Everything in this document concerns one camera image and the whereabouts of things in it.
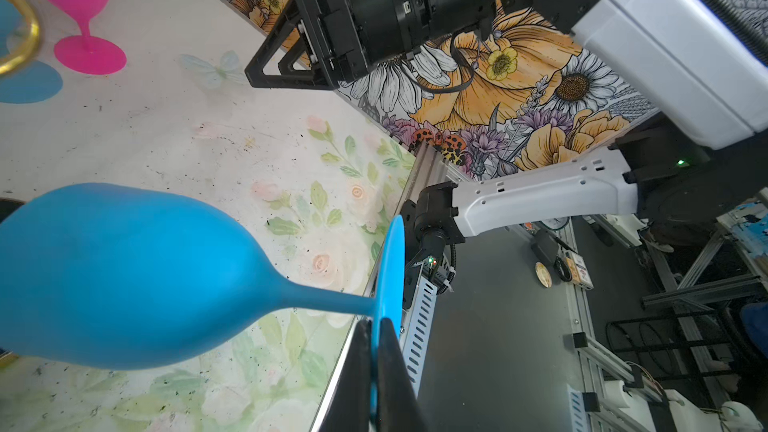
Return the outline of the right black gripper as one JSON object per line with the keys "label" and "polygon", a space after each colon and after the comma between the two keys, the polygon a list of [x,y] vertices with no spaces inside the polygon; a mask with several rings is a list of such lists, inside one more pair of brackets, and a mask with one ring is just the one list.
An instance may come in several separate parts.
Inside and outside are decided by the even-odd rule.
{"label": "right black gripper", "polygon": [[[288,0],[244,73],[257,89],[335,89],[430,40],[461,33],[485,40],[495,14],[495,0]],[[294,32],[278,71],[267,72]]]}

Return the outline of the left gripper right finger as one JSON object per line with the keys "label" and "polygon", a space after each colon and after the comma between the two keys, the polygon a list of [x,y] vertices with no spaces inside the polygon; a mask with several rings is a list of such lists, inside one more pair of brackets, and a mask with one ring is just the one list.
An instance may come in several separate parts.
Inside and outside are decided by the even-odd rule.
{"label": "left gripper right finger", "polygon": [[376,349],[377,406],[375,424],[383,432],[426,432],[393,323],[380,322]]}

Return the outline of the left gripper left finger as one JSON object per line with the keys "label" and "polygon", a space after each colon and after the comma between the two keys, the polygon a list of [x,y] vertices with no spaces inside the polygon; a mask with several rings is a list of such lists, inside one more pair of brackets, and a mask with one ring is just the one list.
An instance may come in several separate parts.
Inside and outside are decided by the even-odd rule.
{"label": "left gripper left finger", "polygon": [[336,391],[320,425],[322,432],[369,430],[372,382],[371,324],[360,320],[353,336]]}

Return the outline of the blue wine glass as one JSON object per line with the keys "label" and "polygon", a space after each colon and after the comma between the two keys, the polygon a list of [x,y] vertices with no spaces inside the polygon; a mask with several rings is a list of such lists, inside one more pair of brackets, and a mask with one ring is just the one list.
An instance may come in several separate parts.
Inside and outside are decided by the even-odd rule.
{"label": "blue wine glass", "polygon": [[1,346],[89,367],[149,369],[207,352],[282,309],[367,316],[376,413],[380,322],[390,319],[399,339],[404,272],[401,218],[386,233],[375,293],[364,297],[287,279],[243,226],[198,200],[71,185],[1,223]]}
{"label": "blue wine glass", "polygon": [[[7,0],[1,0],[1,56],[17,47],[26,35],[22,14]],[[60,74],[50,65],[32,60],[14,72],[1,76],[1,102],[27,104],[45,101],[62,88]]]}

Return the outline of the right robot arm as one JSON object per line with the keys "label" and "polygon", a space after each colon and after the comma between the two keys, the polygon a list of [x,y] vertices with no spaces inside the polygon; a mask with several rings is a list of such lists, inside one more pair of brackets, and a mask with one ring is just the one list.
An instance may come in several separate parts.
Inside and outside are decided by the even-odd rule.
{"label": "right robot arm", "polygon": [[467,179],[408,261],[557,216],[711,220],[767,184],[767,44],[730,0],[234,0],[255,88],[343,89]]}

